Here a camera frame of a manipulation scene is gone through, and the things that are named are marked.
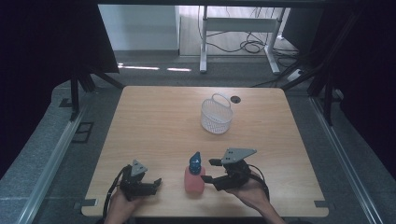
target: human hand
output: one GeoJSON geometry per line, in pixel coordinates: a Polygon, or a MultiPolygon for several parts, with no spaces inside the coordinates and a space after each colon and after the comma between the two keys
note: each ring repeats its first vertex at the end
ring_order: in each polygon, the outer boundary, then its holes
{"type": "Polygon", "coordinates": [[[263,203],[269,203],[268,198],[262,189],[262,184],[252,178],[250,178],[248,182],[240,188],[226,189],[225,191],[235,195],[242,203],[255,210],[258,210],[263,203]]]}
{"type": "Polygon", "coordinates": [[[105,224],[121,224],[131,217],[134,210],[144,201],[145,197],[134,197],[129,202],[120,187],[111,196],[105,224]]]}
{"type": "Polygon", "coordinates": [[[227,193],[235,195],[242,203],[257,210],[271,224],[285,224],[286,222],[276,212],[275,208],[270,204],[262,184],[250,178],[246,184],[237,189],[226,189],[227,193]]]}

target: black cable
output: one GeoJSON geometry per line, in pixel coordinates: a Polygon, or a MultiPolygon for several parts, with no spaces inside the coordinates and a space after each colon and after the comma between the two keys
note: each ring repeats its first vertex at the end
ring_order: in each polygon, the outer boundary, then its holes
{"type": "Polygon", "coordinates": [[[298,52],[299,50],[297,49],[276,49],[274,48],[275,51],[293,51],[293,52],[298,52]]]}
{"type": "Polygon", "coordinates": [[[122,168],[122,170],[120,171],[120,173],[117,175],[117,177],[114,179],[113,184],[111,185],[110,189],[107,192],[107,196],[106,196],[106,200],[105,200],[105,205],[103,206],[103,220],[106,219],[107,217],[107,208],[108,208],[108,203],[110,202],[110,197],[111,194],[113,193],[114,188],[117,186],[117,184],[119,183],[119,179],[121,174],[124,172],[124,170],[127,168],[128,166],[125,166],[124,168],[122,168]]]}
{"type": "Polygon", "coordinates": [[[251,166],[251,167],[255,168],[256,170],[258,170],[260,175],[262,176],[262,180],[264,180],[264,175],[262,174],[262,171],[259,169],[259,167],[255,166],[255,165],[251,165],[251,164],[248,164],[248,166],[251,166]]]}
{"type": "MultiPolygon", "coordinates": [[[[262,10],[262,8],[260,8],[258,15],[256,15],[256,18],[258,18],[258,17],[260,16],[261,10],[262,10]]],[[[275,11],[275,8],[273,7],[273,11],[272,11],[272,13],[271,13],[271,18],[272,18],[273,15],[274,15],[274,11],[275,11]]],[[[198,18],[197,18],[198,26],[197,26],[197,27],[198,27],[199,36],[201,37],[201,39],[203,39],[202,33],[201,33],[201,27],[200,27],[200,24],[199,24],[199,21],[200,21],[199,15],[200,15],[200,13],[201,13],[201,7],[198,7],[198,18]]],[[[225,33],[229,33],[229,32],[228,32],[228,31],[218,32],[218,33],[215,33],[215,34],[212,34],[212,35],[206,35],[206,37],[213,36],[213,35],[221,35],[221,34],[225,34],[225,33]]],[[[268,41],[268,33],[267,33],[267,35],[266,35],[266,37],[265,37],[265,42],[263,42],[263,41],[261,41],[257,36],[255,36],[253,33],[249,32],[249,33],[247,33],[247,40],[240,43],[240,45],[239,45],[240,48],[239,48],[239,49],[232,49],[232,50],[222,49],[221,47],[219,47],[219,46],[217,46],[217,45],[215,45],[215,44],[209,43],[209,42],[207,42],[207,41],[206,41],[206,44],[207,44],[207,45],[211,45],[211,46],[213,46],[213,47],[215,47],[215,48],[217,48],[217,49],[220,49],[220,50],[222,50],[222,51],[229,52],[229,53],[237,52],[237,51],[243,49],[243,50],[245,50],[245,51],[248,52],[248,53],[254,53],[254,54],[256,54],[256,53],[260,53],[261,51],[263,51],[264,47],[265,47],[266,44],[267,44],[267,41],[268,41]],[[250,37],[250,36],[255,37],[257,40],[249,40],[249,37],[250,37]],[[257,50],[249,50],[249,49],[247,49],[247,46],[253,46],[253,47],[257,48],[257,50]]]]}
{"type": "Polygon", "coordinates": [[[282,79],[285,75],[289,74],[293,69],[295,69],[296,67],[298,67],[300,64],[301,64],[301,61],[298,60],[298,61],[296,61],[295,63],[291,64],[289,67],[287,67],[278,77],[276,77],[276,78],[274,78],[274,79],[272,79],[272,80],[269,80],[269,81],[265,81],[265,82],[256,84],[256,85],[254,85],[254,86],[251,86],[250,88],[255,88],[255,87],[258,87],[258,86],[261,86],[261,85],[265,85],[265,84],[268,84],[268,83],[273,83],[274,86],[272,86],[272,87],[276,87],[276,83],[277,83],[280,79],[282,79]]]}
{"type": "Polygon", "coordinates": [[[226,10],[227,13],[228,13],[228,17],[231,17],[231,16],[230,16],[230,12],[228,11],[228,8],[227,8],[227,7],[225,7],[225,10],[226,10]]]}
{"type": "Polygon", "coordinates": [[[292,60],[295,60],[295,61],[298,60],[298,59],[295,59],[295,58],[292,58],[292,57],[278,57],[278,58],[276,59],[276,63],[279,64],[280,66],[286,67],[286,68],[289,67],[290,65],[285,65],[284,63],[282,63],[281,60],[283,60],[283,59],[285,59],[285,60],[290,60],[290,59],[292,59],[292,60]]]}
{"type": "Polygon", "coordinates": [[[255,12],[255,11],[257,11],[257,10],[259,10],[259,12],[258,12],[257,15],[255,16],[255,18],[259,18],[260,13],[262,12],[262,7],[260,7],[260,9],[259,9],[258,7],[255,7],[255,8],[251,11],[250,17],[251,17],[251,15],[253,15],[253,12],[255,12]]]}

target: wooden table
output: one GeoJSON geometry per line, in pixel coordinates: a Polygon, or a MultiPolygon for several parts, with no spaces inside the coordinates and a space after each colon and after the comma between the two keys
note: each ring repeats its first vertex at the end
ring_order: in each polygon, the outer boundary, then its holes
{"type": "Polygon", "coordinates": [[[258,166],[270,189],[271,203],[282,217],[325,217],[324,201],[311,162],[281,89],[209,87],[125,87],[114,114],[86,199],[86,216],[101,216],[106,193],[125,165],[138,159],[148,167],[144,183],[161,177],[157,194],[147,198],[136,217],[257,217],[233,195],[205,185],[193,197],[184,190],[189,158],[201,152],[207,175],[224,175],[208,160],[222,158],[228,147],[255,148],[245,161],[258,166]],[[232,104],[228,132],[216,135],[201,125],[201,105],[213,93],[239,96],[232,104]]]}

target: cable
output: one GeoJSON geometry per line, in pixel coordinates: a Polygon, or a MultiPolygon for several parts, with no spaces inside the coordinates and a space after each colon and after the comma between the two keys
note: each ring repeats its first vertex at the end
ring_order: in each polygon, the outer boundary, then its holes
{"type": "Polygon", "coordinates": [[[107,217],[107,208],[108,208],[108,203],[110,202],[111,194],[113,193],[114,188],[117,186],[121,174],[124,172],[124,170],[125,170],[127,167],[128,167],[128,166],[125,166],[124,168],[122,168],[122,170],[121,170],[120,173],[117,175],[117,177],[114,179],[113,184],[111,185],[110,189],[109,189],[108,192],[107,192],[107,196],[106,196],[106,200],[105,200],[105,205],[103,206],[103,220],[105,220],[106,217],[107,217]]]}
{"type": "Polygon", "coordinates": [[[277,56],[276,62],[283,67],[289,67],[281,62],[281,60],[299,60],[299,50],[297,49],[274,49],[274,55],[277,56]],[[283,53],[282,51],[291,52],[291,54],[283,53]]]}
{"type": "Polygon", "coordinates": [[[270,86],[270,87],[276,87],[277,82],[278,82],[280,79],[282,79],[282,77],[284,77],[285,75],[289,74],[291,71],[293,71],[295,68],[297,68],[300,64],[301,64],[301,61],[298,60],[298,61],[296,61],[295,63],[293,63],[293,64],[291,64],[290,66],[288,66],[278,77],[276,77],[276,78],[274,78],[274,79],[272,79],[272,80],[269,80],[269,81],[265,81],[265,82],[256,84],[256,85],[254,85],[254,86],[251,86],[250,88],[256,88],[256,87],[258,87],[258,86],[265,85],[265,84],[268,84],[268,83],[272,83],[272,84],[273,84],[273,85],[270,86]]]}
{"type": "MultiPolygon", "coordinates": [[[[257,11],[257,10],[259,10],[259,12],[257,13],[257,15],[256,15],[255,17],[256,17],[256,18],[259,18],[260,13],[261,13],[261,11],[262,11],[262,8],[261,8],[261,7],[260,7],[260,9],[259,9],[258,7],[256,7],[255,9],[253,9],[252,13],[250,14],[250,17],[251,17],[251,15],[252,15],[255,11],[257,11]]],[[[226,8],[226,11],[227,11],[229,17],[231,17],[230,12],[228,11],[228,8],[226,8]]],[[[274,11],[275,11],[275,8],[273,7],[273,11],[272,11],[272,13],[271,13],[271,18],[272,18],[273,15],[274,15],[274,11]]],[[[199,21],[200,21],[200,13],[201,13],[201,7],[198,7],[198,18],[197,18],[197,24],[198,24],[198,25],[197,25],[197,27],[198,27],[199,36],[201,37],[201,39],[203,39],[203,34],[201,33],[201,27],[200,27],[200,24],[199,24],[199,21]]],[[[221,34],[225,34],[225,33],[229,33],[229,32],[228,32],[228,31],[218,32],[218,33],[215,33],[215,34],[212,34],[212,35],[206,35],[206,37],[210,37],[210,36],[214,36],[214,35],[221,35],[221,34]]],[[[247,40],[246,40],[246,41],[243,41],[243,42],[241,42],[241,43],[239,44],[239,49],[227,50],[227,49],[222,49],[221,47],[219,47],[219,46],[217,46],[217,45],[215,45],[215,44],[209,43],[209,42],[206,42],[206,44],[207,44],[207,45],[211,45],[211,46],[213,46],[213,47],[215,47],[215,48],[217,48],[217,49],[220,49],[220,50],[222,50],[222,51],[224,51],[224,52],[229,52],[229,53],[237,52],[237,51],[239,51],[239,50],[241,50],[241,49],[243,49],[244,51],[246,51],[246,52],[248,52],[248,53],[252,53],[252,54],[257,54],[257,53],[260,53],[261,51],[263,51],[263,50],[264,50],[264,47],[267,45],[268,33],[266,33],[265,42],[261,41],[257,36],[255,36],[255,35],[254,35],[253,33],[251,33],[251,32],[246,32],[246,33],[247,33],[247,40]],[[257,40],[249,40],[249,38],[250,38],[251,36],[255,37],[257,40]],[[247,48],[248,46],[254,47],[254,48],[256,48],[256,50],[248,49],[248,48],[247,48]]]]}
{"type": "Polygon", "coordinates": [[[230,16],[230,12],[228,11],[228,8],[227,8],[227,7],[225,7],[225,10],[226,10],[227,13],[228,13],[228,17],[231,17],[231,16],[230,16]]]}
{"type": "Polygon", "coordinates": [[[251,165],[251,164],[248,164],[248,166],[251,166],[251,167],[255,168],[256,170],[258,170],[260,175],[262,176],[262,180],[264,180],[264,175],[262,174],[262,171],[259,169],[259,167],[255,166],[255,165],[251,165]]]}

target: white basket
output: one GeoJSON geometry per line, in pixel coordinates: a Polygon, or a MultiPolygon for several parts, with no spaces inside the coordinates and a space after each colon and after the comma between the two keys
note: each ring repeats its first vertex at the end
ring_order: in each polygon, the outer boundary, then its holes
{"type": "Polygon", "coordinates": [[[231,103],[221,93],[215,93],[211,99],[206,99],[202,103],[201,124],[211,133],[225,133],[230,128],[233,119],[231,103]],[[227,100],[228,105],[224,105],[215,100],[215,95],[221,96],[227,100]]]}

